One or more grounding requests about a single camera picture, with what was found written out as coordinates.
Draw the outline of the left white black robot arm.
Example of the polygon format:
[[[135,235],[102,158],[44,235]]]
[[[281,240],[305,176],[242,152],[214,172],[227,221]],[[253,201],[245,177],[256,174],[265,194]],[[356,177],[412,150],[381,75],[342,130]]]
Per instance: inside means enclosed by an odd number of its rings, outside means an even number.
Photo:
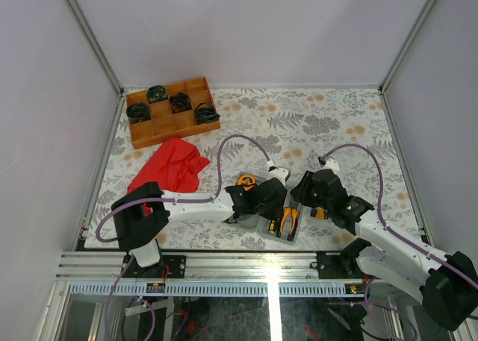
[[[205,193],[174,193],[148,182],[111,206],[120,251],[131,253],[137,268],[147,277],[164,267],[156,236],[168,225],[193,220],[237,222],[260,216],[275,219],[286,199],[287,189],[277,178],[247,189],[229,186],[217,197]]]

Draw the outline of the orange tape measure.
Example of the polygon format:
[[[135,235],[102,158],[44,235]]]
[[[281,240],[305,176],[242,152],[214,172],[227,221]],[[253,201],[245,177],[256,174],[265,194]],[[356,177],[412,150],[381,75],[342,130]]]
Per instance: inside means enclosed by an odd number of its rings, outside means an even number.
[[[257,186],[257,180],[253,175],[242,174],[237,181],[237,185],[243,187],[245,190],[250,190]]]

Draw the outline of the black hex key set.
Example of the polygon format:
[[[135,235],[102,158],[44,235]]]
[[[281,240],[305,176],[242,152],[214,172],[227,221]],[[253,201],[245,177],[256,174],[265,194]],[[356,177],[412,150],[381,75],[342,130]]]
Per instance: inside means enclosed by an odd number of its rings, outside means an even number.
[[[328,219],[327,212],[320,207],[312,208],[310,211],[310,217],[313,217],[315,219],[321,219],[321,220]]]

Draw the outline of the orange handled pliers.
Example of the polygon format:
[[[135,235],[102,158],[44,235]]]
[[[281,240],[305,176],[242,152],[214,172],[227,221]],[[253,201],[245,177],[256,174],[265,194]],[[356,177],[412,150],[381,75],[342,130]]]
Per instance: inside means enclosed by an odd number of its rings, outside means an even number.
[[[294,241],[299,224],[299,209],[297,206],[289,206],[283,210],[276,236],[289,242]]]

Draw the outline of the grey plastic tool case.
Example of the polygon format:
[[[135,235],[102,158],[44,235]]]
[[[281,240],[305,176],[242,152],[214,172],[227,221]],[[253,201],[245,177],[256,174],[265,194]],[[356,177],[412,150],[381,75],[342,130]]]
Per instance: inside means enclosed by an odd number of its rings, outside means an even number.
[[[238,179],[242,174],[250,174],[250,173],[242,172],[238,175]],[[259,177],[259,176],[256,176],[256,175],[253,175],[253,176],[255,176],[255,178],[257,180],[257,186],[267,180],[266,178],[263,178],[263,177]],[[299,209],[299,224],[298,224],[298,228],[297,228],[297,232],[296,232],[296,236],[295,236],[294,241],[289,242],[285,239],[279,239],[276,236],[276,233],[270,234],[269,231],[268,231],[268,227],[269,227],[269,224],[270,224],[271,220],[265,219],[265,218],[260,217],[258,215],[245,216],[245,217],[240,218],[240,219],[234,219],[233,216],[230,216],[228,219],[224,220],[223,223],[226,224],[226,225],[231,225],[232,227],[241,229],[243,231],[251,231],[251,232],[255,231],[258,234],[260,234],[263,238],[270,239],[270,240],[273,240],[273,241],[277,241],[277,242],[282,243],[282,244],[286,244],[286,245],[295,244],[296,240],[297,240],[297,237],[298,237],[300,225],[301,225],[300,220],[302,218],[302,205],[298,204],[297,202],[295,202],[291,198],[291,188],[286,187],[286,189],[287,189],[288,193],[287,193],[287,196],[286,196],[286,199],[285,199],[283,210],[286,207],[289,207],[289,206],[291,206],[291,207],[292,206],[297,206],[298,209]],[[279,226],[279,221],[280,221],[281,217],[282,217],[282,215],[276,220],[276,222],[277,222],[276,229]]]

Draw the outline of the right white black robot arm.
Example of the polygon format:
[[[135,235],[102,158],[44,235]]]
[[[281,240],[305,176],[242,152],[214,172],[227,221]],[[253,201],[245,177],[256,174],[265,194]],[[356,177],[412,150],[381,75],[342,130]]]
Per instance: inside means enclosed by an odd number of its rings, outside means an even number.
[[[331,169],[306,172],[294,201],[321,208],[355,240],[341,260],[349,277],[376,276],[418,301],[439,326],[455,331],[477,308],[477,271],[460,251],[438,250],[399,228],[384,225],[372,204],[350,195]]]

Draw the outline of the black yellow screwdriver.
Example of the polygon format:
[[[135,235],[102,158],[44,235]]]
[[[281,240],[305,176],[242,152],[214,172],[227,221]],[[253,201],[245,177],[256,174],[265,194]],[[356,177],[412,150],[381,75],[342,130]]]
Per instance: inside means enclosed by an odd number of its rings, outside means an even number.
[[[269,227],[268,227],[268,231],[270,234],[274,234],[276,232],[276,220],[271,220],[270,221],[270,224],[269,224]]]

